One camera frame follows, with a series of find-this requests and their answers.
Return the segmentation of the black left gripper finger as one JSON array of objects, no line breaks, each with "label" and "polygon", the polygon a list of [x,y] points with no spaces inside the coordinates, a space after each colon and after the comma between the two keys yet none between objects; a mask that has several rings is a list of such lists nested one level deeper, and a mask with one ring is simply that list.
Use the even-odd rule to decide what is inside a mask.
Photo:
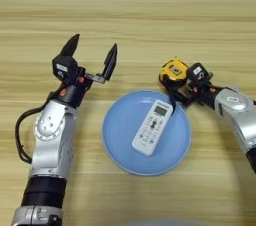
[{"label": "black left gripper finger", "polygon": [[102,76],[106,81],[109,81],[117,61],[117,44],[114,44],[107,54],[104,61],[105,68],[102,72]]},{"label": "black left gripper finger", "polygon": [[73,54],[75,53],[76,49],[77,49],[77,45],[79,42],[79,34],[76,34],[74,36],[72,36],[67,43],[63,46],[60,54],[63,56],[69,56],[72,57]]}]

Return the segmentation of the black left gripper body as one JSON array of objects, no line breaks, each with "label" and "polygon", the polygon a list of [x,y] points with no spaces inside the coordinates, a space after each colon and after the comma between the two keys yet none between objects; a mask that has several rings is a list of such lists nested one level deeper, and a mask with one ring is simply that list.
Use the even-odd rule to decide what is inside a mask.
[{"label": "black left gripper body", "polygon": [[90,74],[80,71],[72,80],[64,72],[58,71],[57,78],[61,81],[60,87],[49,94],[47,100],[56,100],[72,108],[78,108],[91,88],[93,82],[105,83],[105,78],[99,74]]}]

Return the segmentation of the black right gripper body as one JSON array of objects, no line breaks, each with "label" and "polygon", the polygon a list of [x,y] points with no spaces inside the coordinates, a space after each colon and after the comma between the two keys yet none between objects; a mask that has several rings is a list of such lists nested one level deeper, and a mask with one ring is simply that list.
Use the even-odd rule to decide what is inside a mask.
[{"label": "black right gripper body", "polygon": [[213,77],[213,74],[208,73],[207,71],[201,71],[198,74],[190,72],[188,77],[190,80],[190,93],[195,100],[200,104],[207,105],[214,109],[216,96],[222,90],[222,87],[212,84],[211,78]]}]

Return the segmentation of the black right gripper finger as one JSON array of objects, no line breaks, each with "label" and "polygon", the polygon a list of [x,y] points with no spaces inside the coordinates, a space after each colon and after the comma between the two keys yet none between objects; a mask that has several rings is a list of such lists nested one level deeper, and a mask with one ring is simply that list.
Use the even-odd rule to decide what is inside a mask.
[{"label": "black right gripper finger", "polygon": [[188,107],[194,102],[194,94],[191,90],[188,89],[185,90],[185,93],[182,93],[177,88],[171,88],[170,96],[176,102],[181,103],[184,107]]}]

